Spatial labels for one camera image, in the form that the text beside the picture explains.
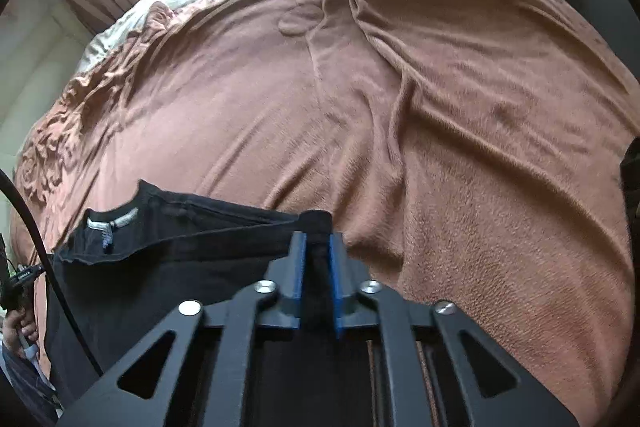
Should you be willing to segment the left hand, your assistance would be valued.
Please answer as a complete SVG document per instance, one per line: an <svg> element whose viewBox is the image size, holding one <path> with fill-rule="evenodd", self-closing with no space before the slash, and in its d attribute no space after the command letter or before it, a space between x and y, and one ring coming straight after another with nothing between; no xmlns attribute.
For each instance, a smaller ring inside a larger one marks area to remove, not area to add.
<svg viewBox="0 0 640 427"><path fill-rule="evenodd" d="M6 350L21 359L26 358L21 337L24 337L29 343L36 343L38 340L38 326L32 309L23 307L6 312L2 335L3 347Z"/></svg>

